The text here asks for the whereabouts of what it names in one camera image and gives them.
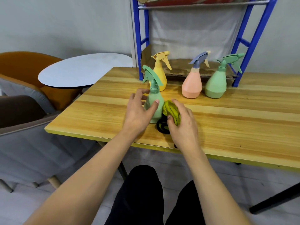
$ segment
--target black pants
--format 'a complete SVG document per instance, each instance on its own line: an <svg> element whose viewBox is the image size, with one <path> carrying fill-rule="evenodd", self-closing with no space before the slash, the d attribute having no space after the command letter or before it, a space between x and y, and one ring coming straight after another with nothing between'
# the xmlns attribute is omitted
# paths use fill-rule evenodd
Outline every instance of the black pants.
<svg viewBox="0 0 300 225"><path fill-rule="evenodd" d="M136 166L120 188L105 225L163 225L163 188L154 168ZM205 225L194 181L179 193L166 225Z"/></svg>

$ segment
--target spray bottle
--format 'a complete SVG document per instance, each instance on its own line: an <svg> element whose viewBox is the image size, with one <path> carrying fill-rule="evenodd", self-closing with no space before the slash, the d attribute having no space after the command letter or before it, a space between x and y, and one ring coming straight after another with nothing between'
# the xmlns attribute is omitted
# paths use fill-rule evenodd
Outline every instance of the spray bottle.
<svg viewBox="0 0 300 225"><path fill-rule="evenodd" d="M164 99L160 94L159 86L162 86L163 83L160 81L159 77L156 75L156 73L147 65L143 65L143 69L145 70L145 76L143 79L143 83L145 83L147 80L150 81L150 93L146 99L144 109L148 110L151 106L151 104L155 100L159 100L159 105L157 110L155 111L150 123L157 123L157 121L162 116L162 109L163 109L163 103Z"/></svg>
<svg viewBox="0 0 300 225"><path fill-rule="evenodd" d="M165 72L163 71L163 67L161 65L161 60L166 63L167 67L171 70L171 66L168 60L168 55L170 54L170 51L160 52L152 56L156 62L153 71L156 73L156 75L159 77L160 81L163 83L162 86L159 87L159 91L163 91L166 88L167 85L167 78L165 75Z"/></svg>
<svg viewBox="0 0 300 225"><path fill-rule="evenodd" d="M245 56L245 53L231 54L219 59L220 63L218 70L212 75L212 77L207 81L205 86L205 94L214 99L221 98L221 96L226 91L226 68L227 64L231 64L232 68L237 72L237 70L242 73L241 67L238 64L238 60Z"/></svg>
<svg viewBox="0 0 300 225"><path fill-rule="evenodd" d="M207 57L210 51L203 52L195 57L189 64L194 64L189 75L182 84L182 94L189 99L197 98L202 90L202 82L200 78L200 64L204 62L209 67Z"/></svg>

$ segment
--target yellow-green cloth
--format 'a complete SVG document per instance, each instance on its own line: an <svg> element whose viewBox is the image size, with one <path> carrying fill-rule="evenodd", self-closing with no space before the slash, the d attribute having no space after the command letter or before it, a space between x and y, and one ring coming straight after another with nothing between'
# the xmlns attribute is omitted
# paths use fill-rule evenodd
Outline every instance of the yellow-green cloth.
<svg viewBox="0 0 300 225"><path fill-rule="evenodd" d="M180 124L181 115L179 113L179 110L178 110L177 106L171 100L167 100L163 104L163 114L165 116L171 115L174 119L175 125L178 126Z"/></svg>

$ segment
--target blue metal shelf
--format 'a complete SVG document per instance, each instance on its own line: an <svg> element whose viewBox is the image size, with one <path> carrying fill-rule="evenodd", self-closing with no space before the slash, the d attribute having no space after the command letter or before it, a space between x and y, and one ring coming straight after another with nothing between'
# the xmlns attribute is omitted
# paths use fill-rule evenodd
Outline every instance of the blue metal shelf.
<svg viewBox="0 0 300 225"><path fill-rule="evenodd" d="M146 46L150 44L150 37L149 37L149 10L152 9L168 9L168 8L185 8L185 7L205 7L205 6L236 6L236 5L247 5L246 12L244 14L240 29L238 31L238 35L235 39L231 54L234 54L238 50L239 44L243 44L248 47L246 55L241 64L241 70L244 72L246 67L251 59L251 56L256 48L256 45L263 33L263 30L270 18L270 15L274 9L274 6L277 0L249 0L248 2L232 2L232 3L216 3L216 4L195 4L195 5L176 5L176 6L157 6L157 7L146 7L143 5L139 5L137 0L132 0L133 2L133 17L134 17L134 26L135 26L135 36L137 42L137 57L138 57L138 65L139 65L139 73L140 73L140 80L143 80L143 73L141 72L141 53L142 53L142 45L146 43ZM249 42L242 38L246 25L248 23L251 11L254 5L265 5L265 10L262 14L260 22L256 28L256 31L253 35L252 40ZM140 28L140 16L139 11L144 11L145 16L145 34L146 37L141 40L141 28ZM240 72L235 74L238 76L232 86L237 87L241 78L242 74Z"/></svg>

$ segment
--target wood grain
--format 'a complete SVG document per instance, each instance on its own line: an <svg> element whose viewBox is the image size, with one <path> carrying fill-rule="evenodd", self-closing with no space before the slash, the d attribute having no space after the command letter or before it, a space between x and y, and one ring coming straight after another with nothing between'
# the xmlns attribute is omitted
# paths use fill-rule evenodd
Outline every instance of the wood grain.
<svg viewBox="0 0 300 225"><path fill-rule="evenodd" d="M208 157L300 171L300 75L244 73L240 86L228 86L220 99L203 93L187 99L181 84L168 82L161 94L192 109ZM45 130L108 142L122 129L130 94L148 87L136 68L112 68ZM153 124L133 146L180 153Z"/></svg>

